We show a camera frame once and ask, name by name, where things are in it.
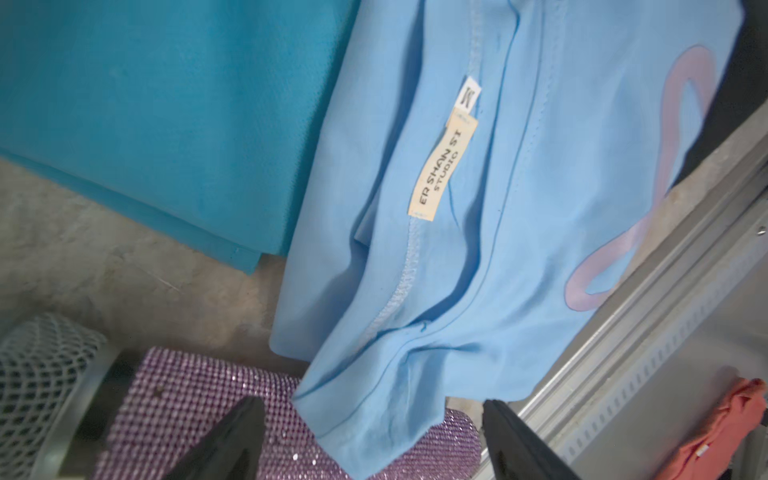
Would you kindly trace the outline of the teal t-shirt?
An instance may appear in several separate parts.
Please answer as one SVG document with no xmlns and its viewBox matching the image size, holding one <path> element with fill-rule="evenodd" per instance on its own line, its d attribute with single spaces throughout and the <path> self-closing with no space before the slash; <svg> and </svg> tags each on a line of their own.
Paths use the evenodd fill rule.
<svg viewBox="0 0 768 480">
<path fill-rule="evenodd" d="M 1 154 L 220 262 L 287 252 L 354 1 L 5 1 Z"/>
</svg>

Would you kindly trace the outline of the black t-shirt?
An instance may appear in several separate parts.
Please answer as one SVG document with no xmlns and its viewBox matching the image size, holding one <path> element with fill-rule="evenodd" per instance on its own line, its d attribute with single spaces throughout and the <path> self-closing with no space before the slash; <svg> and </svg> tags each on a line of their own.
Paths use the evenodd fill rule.
<svg viewBox="0 0 768 480">
<path fill-rule="evenodd" d="M 681 183 L 767 100 L 767 0 L 742 3 L 745 12 L 725 75 L 701 133 L 686 154 Z"/>
</svg>

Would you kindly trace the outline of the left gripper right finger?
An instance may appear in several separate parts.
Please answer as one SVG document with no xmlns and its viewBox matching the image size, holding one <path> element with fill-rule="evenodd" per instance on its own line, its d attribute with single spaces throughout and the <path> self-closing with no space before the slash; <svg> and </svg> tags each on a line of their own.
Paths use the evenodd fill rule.
<svg viewBox="0 0 768 480">
<path fill-rule="evenodd" d="M 505 402 L 484 402 L 482 426 L 496 479 L 579 479 Z"/>
</svg>

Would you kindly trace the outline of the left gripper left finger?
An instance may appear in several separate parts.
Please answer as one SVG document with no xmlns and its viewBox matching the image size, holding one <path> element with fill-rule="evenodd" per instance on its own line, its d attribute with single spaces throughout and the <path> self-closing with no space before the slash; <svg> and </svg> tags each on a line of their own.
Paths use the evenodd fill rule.
<svg viewBox="0 0 768 480">
<path fill-rule="evenodd" d="M 164 476 L 168 480 L 254 480 L 266 433 L 259 397 L 243 397 Z"/>
</svg>

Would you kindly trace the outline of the light blue t-shirt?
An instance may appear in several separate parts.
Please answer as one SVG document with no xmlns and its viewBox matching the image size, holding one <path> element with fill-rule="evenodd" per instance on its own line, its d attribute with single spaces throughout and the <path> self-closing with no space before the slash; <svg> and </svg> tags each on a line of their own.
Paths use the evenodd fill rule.
<svg viewBox="0 0 768 480">
<path fill-rule="evenodd" d="M 450 397 L 527 397 L 608 298 L 700 133 L 738 1 L 364 1 L 271 349 L 354 479 Z"/>
</svg>

